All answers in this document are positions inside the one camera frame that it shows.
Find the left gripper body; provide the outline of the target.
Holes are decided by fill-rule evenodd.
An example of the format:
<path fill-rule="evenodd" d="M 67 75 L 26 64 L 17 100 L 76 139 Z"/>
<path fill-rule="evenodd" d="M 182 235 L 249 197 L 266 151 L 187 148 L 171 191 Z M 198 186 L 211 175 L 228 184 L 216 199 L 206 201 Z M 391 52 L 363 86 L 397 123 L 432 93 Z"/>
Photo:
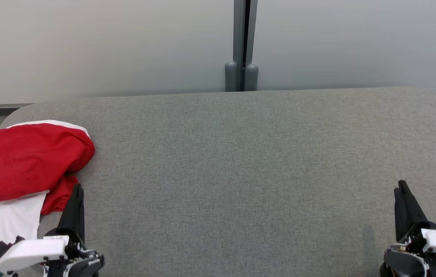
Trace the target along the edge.
<path fill-rule="evenodd" d="M 54 228 L 43 239 L 62 239 L 65 243 L 61 254 L 44 257 L 44 277 L 98 277 L 105 266 L 105 256 L 88 249 L 81 236 L 70 228 Z"/>

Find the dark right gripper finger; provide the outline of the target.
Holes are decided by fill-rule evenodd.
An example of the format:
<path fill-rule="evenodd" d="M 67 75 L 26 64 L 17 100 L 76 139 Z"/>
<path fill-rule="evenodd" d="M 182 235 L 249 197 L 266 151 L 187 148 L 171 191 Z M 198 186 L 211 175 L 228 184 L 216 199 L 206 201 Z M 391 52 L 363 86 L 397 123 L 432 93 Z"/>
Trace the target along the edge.
<path fill-rule="evenodd" d="M 394 189 L 395 196 L 395 234 L 396 241 L 399 242 L 406 234 L 406 207 L 399 188 Z"/>
<path fill-rule="evenodd" d="M 413 226 L 429 228 L 428 219 L 405 180 L 399 181 L 399 235 L 406 235 Z"/>

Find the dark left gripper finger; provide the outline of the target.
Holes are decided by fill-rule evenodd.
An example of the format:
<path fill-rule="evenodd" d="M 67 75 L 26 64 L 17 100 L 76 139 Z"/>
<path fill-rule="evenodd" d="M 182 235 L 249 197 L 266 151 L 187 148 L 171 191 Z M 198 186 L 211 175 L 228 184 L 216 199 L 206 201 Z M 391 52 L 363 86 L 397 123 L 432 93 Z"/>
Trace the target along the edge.
<path fill-rule="evenodd" d="M 79 231 L 80 226 L 80 184 L 75 184 L 65 205 L 58 224 L 59 228 Z"/>
<path fill-rule="evenodd" d="M 84 190 L 79 184 L 79 236 L 85 242 Z"/>

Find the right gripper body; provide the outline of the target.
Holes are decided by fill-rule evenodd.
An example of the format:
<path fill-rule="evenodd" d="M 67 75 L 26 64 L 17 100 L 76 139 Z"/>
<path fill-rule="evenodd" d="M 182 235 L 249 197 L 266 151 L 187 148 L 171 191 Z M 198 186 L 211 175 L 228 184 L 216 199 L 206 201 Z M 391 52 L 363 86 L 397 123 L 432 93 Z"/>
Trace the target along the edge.
<path fill-rule="evenodd" d="M 380 276 L 436 277 L 436 224 L 428 223 L 428 229 L 413 226 L 385 251 Z"/>

